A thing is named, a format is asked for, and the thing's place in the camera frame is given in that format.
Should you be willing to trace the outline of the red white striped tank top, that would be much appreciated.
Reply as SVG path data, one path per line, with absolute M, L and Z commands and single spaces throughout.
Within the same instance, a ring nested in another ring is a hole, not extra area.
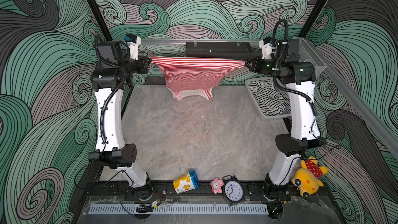
M 152 57 L 165 78 L 173 98 L 189 96 L 212 98 L 212 90 L 230 72 L 245 66 L 245 61 L 219 58 Z

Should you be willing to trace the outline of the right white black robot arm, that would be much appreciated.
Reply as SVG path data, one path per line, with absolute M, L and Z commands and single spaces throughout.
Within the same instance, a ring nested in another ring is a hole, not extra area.
M 290 39 L 288 32 L 287 20 L 278 20 L 272 37 L 259 43 L 262 55 L 245 63 L 251 72 L 272 77 L 276 89 L 285 92 L 290 101 L 292 127 L 290 134 L 276 137 L 277 158 L 266 178 L 270 191 L 287 185 L 302 153 L 320 146 L 323 140 L 316 120 L 316 66 L 310 60 L 301 59 L 301 41 Z

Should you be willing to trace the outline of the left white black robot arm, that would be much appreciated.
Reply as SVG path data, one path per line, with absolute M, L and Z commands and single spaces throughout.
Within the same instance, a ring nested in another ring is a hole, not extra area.
M 135 190 L 150 191 L 150 178 L 137 164 L 135 144 L 126 144 L 122 134 L 124 86 L 133 74 L 146 74 L 149 58 L 138 57 L 138 41 L 95 41 L 98 64 L 91 75 L 98 110 L 98 136 L 90 163 L 99 163 L 124 176 Z

